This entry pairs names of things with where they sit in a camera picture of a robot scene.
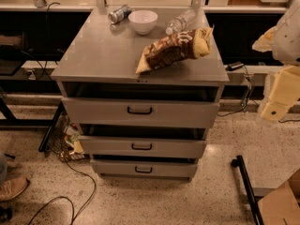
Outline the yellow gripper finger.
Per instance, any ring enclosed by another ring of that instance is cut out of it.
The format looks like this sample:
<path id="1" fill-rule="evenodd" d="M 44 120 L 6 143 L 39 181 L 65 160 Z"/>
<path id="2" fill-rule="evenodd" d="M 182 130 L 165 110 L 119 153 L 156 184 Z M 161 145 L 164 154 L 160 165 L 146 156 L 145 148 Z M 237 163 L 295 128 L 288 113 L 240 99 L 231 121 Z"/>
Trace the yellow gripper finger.
<path id="1" fill-rule="evenodd" d="M 252 44 L 252 49 L 260 53 L 273 51 L 276 48 L 274 43 L 276 31 L 277 28 L 275 26 L 268 29 Z"/>
<path id="2" fill-rule="evenodd" d="M 286 66 L 274 74 L 271 91 L 261 111 L 265 121 L 281 120 L 300 99 L 300 67 Z"/>

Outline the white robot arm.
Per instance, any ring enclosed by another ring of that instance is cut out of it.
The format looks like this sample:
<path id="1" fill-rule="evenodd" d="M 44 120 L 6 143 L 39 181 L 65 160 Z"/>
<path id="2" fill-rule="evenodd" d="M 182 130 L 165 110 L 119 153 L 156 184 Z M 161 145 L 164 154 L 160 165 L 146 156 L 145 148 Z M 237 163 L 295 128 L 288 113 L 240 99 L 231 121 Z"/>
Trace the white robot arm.
<path id="1" fill-rule="evenodd" d="M 300 0 L 294 0 L 276 26 L 252 45 L 257 52 L 271 52 L 283 64 L 274 74 L 271 89 L 264 95 L 261 118 L 279 121 L 300 98 Z"/>

